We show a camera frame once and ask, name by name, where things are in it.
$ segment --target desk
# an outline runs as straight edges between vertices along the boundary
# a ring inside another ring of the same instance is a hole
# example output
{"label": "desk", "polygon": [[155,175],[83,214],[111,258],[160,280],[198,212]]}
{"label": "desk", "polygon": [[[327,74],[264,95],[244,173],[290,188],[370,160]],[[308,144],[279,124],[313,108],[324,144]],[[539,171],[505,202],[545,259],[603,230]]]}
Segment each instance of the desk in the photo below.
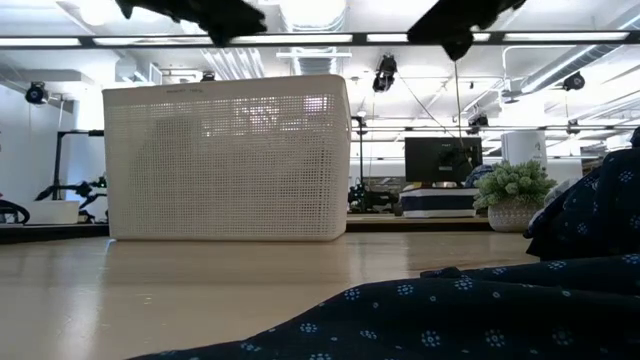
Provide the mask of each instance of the desk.
{"label": "desk", "polygon": [[0,247],[3,359],[113,360],[236,340],[365,282],[530,263],[492,232],[348,233],[330,243],[115,242]]}

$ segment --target white wall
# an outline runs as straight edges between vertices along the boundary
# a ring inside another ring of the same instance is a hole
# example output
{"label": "white wall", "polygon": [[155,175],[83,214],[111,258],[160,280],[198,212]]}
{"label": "white wall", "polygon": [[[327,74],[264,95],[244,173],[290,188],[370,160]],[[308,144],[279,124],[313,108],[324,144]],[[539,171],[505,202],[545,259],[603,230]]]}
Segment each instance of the white wall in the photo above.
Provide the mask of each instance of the white wall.
{"label": "white wall", "polygon": [[[80,130],[104,129],[104,110],[102,92],[99,88],[88,90],[84,96],[74,104],[73,109],[75,128]],[[97,180],[106,170],[104,138],[88,137],[86,135],[68,135],[64,140],[64,147],[68,149],[69,167],[68,181],[71,184],[82,181]],[[69,200],[83,201],[79,196],[69,193]],[[86,210],[96,219],[105,218],[107,199],[98,198]]]}
{"label": "white wall", "polygon": [[[33,201],[53,184],[59,116],[59,108],[30,105],[22,92],[0,85],[0,193],[4,199]],[[61,129],[72,125],[73,116],[63,112]]]}

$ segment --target fluorescent light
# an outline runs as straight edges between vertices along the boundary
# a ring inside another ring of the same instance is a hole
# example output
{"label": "fluorescent light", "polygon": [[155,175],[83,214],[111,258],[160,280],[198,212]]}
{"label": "fluorescent light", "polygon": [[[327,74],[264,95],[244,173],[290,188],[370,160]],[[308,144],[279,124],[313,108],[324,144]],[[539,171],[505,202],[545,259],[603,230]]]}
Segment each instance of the fluorescent light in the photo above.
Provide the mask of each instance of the fluorescent light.
{"label": "fluorescent light", "polygon": [[489,33],[473,33],[474,41],[489,41],[491,34]]}
{"label": "fluorescent light", "polygon": [[144,75],[140,74],[139,71],[134,71],[133,75],[135,75],[138,79],[142,80],[143,82],[149,82]]}
{"label": "fluorescent light", "polygon": [[406,43],[407,34],[369,34],[367,35],[367,42],[397,42]]}
{"label": "fluorescent light", "polygon": [[77,38],[7,38],[0,46],[80,46]]}
{"label": "fluorescent light", "polygon": [[259,35],[239,36],[233,40],[233,44],[295,44],[295,43],[348,43],[353,40],[348,34],[291,34],[291,35]]}
{"label": "fluorescent light", "polygon": [[293,52],[293,53],[277,53],[276,57],[280,59],[297,59],[297,58],[346,58],[351,57],[351,53],[315,53],[315,52]]}
{"label": "fluorescent light", "polygon": [[624,40],[628,31],[572,33],[508,33],[504,41],[615,41]]}
{"label": "fluorescent light", "polygon": [[206,36],[198,37],[107,37],[93,40],[99,46],[153,46],[153,45],[213,45],[211,39]]}

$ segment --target black equipment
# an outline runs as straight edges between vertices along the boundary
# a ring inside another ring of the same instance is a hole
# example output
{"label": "black equipment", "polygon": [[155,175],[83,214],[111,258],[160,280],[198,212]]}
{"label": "black equipment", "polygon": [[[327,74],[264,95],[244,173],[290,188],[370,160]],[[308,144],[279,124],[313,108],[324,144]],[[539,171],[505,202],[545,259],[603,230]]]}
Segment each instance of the black equipment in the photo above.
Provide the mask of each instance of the black equipment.
{"label": "black equipment", "polygon": [[[473,44],[471,28],[487,29],[508,9],[519,9],[526,0],[440,0],[407,32],[409,43],[440,44],[453,61]],[[138,6],[166,15],[173,21],[194,22],[206,31],[214,45],[224,47],[237,36],[267,30],[264,14],[242,0],[116,0],[125,18]]]}
{"label": "black equipment", "polygon": [[440,44],[453,61],[467,54],[474,38],[471,28],[489,28],[498,16],[517,10],[526,0],[440,0],[407,32],[409,43]]}
{"label": "black equipment", "polygon": [[482,139],[406,138],[404,154],[407,181],[460,184],[482,164]]}
{"label": "black equipment", "polygon": [[489,118],[485,114],[480,114],[469,119],[471,129],[467,130],[467,135],[475,135],[480,132],[482,126],[489,126]]}
{"label": "black equipment", "polygon": [[[18,220],[18,214],[22,215],[22,220]],[[12,215],[14,222],[17,224],[26,224],[31,218],[27,209],[10,201],[0,199],[0,223],[5,223],[6,215]]]}
{"label": "black equipment", "polygon": [[564,81],[562,82],[562,89],[565,91],[580,90],[584,87],[585,84],[586,80],[582,75],[580,75],[580,71],[578,71],[577,73],[564,79]]}
{"label": "black equipment", "polygon": [[383,55],[376,78],[373,80],[373,91],[385,92],[389,91],[391,85],[395,82],[393,75],[398,72],[398,64],[391,54]]}
{"label": "black equipment", "polygon": [[49,92],[43,82],[32,82],[24,98],[29,104],[44,105],[49,102]]}
{"label": "black equipment", "polygon": [[400,198],[390,191],[372,191],[368,185],[359,183],[349,188],[349,211],[352,214],[378,214],[374,206],[388,208],[389,213],[395,211]]}
{"label": "black equipment", "polygon": [[106,189],[107,179],[104,176],[101,176],[98,178],[98,181],[83,181],[78,185],[51,185],[38,194],[36,201],[42,201],[60,190],[74,191],[78,196],[85,199],[79,208],[82,210],[94,201],[98,200],[98,198],[107,196],[107,194],[104,193],[92,194],[94,188]]}
{"label": "black equipment", "polygon": [[236,36],[267,31],[264,14],[242,0],[116,0],[125,18],[138,6],[170,17],[194,22],[216,46],[224,47]]}
{"label": "black equipment", "polygon": [[216,73],[214,73],[213,71],[203,72],[202,80],[200,80],[200,82],[207,82],[207,81],[216,81]]}

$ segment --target security camera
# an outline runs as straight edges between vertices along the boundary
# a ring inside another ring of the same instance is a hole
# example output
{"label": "security camera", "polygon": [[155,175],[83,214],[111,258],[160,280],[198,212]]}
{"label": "security camera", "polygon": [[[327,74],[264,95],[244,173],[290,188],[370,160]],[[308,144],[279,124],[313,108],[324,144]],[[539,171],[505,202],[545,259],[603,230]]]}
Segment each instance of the security camera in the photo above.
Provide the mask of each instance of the security camera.
{"label": "security camera", "polygon": [[482,126],[489,126],[489,118],[487,117],[486,114],[481,113],[469,119],[470,129],[467,130],[467,134],[476,135],[477,133],[480,132],[480,127]]}
{"label": "security camera", "polygon": [[49,92],[44,88],[44,82],[32,82],[31,87],[25,94],[25,99],[29,104],[44,105],[49,102]]}
{"label": "security camera", "polygon": [[562,83],[562,88],[565,91],[580,90],[584,87],[584,85],[585,85],[584,77],[580,75],[580,72],[578,71],[577,73],[569,76],[564,80],[564,82]]}
{"label": "security camera", "polygon": [[393,75],[398,72],[398,64],[393,55],[388,54],[382,57],[376,78],[373,80],[373,91],[385,92],[389,91],[395,79]]}

